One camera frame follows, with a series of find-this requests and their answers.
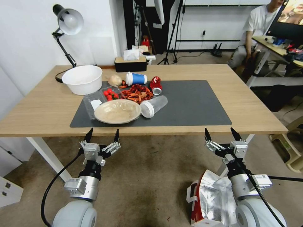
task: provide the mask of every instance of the white t-shirt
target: white t-shirt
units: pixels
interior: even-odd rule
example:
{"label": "white t-shirt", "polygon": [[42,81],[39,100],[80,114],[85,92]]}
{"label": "white t-shirt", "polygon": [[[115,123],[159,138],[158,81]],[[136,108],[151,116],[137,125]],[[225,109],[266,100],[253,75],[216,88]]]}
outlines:
{"label": "white t-shirt", "polygon": [[279,10],[280,8],[273,13],[269,13],[267,11],[267,5],[259,6],[253,9],[244,25],[244,33],[239,45],[245,44],[246,32],[253,32],[253,36],[265,35]]}

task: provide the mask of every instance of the lamp shade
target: lamp shade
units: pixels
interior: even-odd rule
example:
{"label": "lamp shade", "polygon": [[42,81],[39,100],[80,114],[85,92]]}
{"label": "lamp shade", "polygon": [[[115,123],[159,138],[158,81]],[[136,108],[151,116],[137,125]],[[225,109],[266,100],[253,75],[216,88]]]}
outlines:
{"label": "lamp shade", "polygon": [[60,30],[66,35],[75,35],[83,27],[83,17],[81,13],[74,9],[65,9],[61,5],[54,5],[53,12],[58,18]]}

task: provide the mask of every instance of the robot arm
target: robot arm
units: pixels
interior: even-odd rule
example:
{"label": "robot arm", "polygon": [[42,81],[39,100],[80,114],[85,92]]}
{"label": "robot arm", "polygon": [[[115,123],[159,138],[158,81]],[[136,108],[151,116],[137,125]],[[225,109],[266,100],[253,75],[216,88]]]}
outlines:
{"label": "robot arm", "polygon": [[238,225],[240,227],[286,226],[281,213],[268,204],[260,192],[272,185],[271,180],[266,174],[253,175],[246,168],[243,158],[248,145],[233,128],[231,132],[235,141],[230,144],[218,144],[211,140],[209,132],[205,129],[205,146],[222,157],[228,168],[227,176],[232,183],[232,191],[237,203]]}
{"label": "robot arm", "polygon": [[[84,141],[80,142],[79,153],[85,156],[84,170],[80,172],[78,178],[71,178],[64,185],[64,188],[70,192],[70,197],[76,200],[69,202],[58,211],[53,221],[53,227],[95,227],[96,225],[97,212],[93,208],[93,202],[98,196],[101,167],[105,165],[105,159],[114,154],[121,145],[119,130],[116,132],[113,143],[108,146],[90,143],[92,131],[93,128],[85,136]],[[45,221],[44,205],[41,206],[41,216],[45,224],[51,226]]]}

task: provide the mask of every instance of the tissue box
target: tissue box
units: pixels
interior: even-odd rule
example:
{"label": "tissue box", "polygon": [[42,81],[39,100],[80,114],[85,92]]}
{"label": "tissue box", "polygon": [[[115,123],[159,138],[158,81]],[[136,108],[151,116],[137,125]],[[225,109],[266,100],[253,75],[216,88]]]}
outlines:
{"label": "tissue box", "polygon": [[141,56],[138,60],[124,61],[122,57],[116,57],[116,72],[140,72],[146,71],[146,57]]}

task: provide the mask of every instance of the wooden table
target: wooden table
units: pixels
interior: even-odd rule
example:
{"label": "wooden table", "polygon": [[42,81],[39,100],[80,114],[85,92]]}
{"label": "wooden table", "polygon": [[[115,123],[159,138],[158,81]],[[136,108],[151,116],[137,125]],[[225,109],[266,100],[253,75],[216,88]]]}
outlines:
{"label": "wooden table", "polygon": [[[59,172],[63,166],[42,137],[85,136],[90,128],[70,128],[82,96],[72,94],[65,84],[56,82],[55,75],[70,66],[54,67],[42,81],[0,122],[0,137],[27,137],[46,161]],[[104,69],[103,79],[118,74]],[[286,133],[287,129],[254,95],[226,64],[216,65],[151,65],[144,72],[147,79],[207,80],[232,121],[242,134]],[[121,127],[120,135],[188,135],[230,133],[230,125]],[[94,128],[94,136],[114,135],[116,128]],[[61,175],[66,181],[67,171]]]}
{"label": "wooden table", "polygon": [[[259,74],[260,70],[262,69],[263,65],[265,64],[266,60],[270,55],[274,55],[278,59],[284,61],[286,64],[289,64],[284,58],[286,54],[286,50],[276,47],[273,44],[267,43],[265,38],[271,39],[272,36],[254,36],[252,39],[257,42],[258,46],[262,47],[262,51],[265,52],[263,58],[259,62],[258,66],[256,67],[255,74]],[[303,62],[294,60],[293,63],[297,67],[303,68]],[[287,85],[287,86],[298,86],[303,85],[303,79],[301,77],[256,77],[251,76],[247,81],[248,87],[262,87],[262,86],[274,86],[277,84]]]}

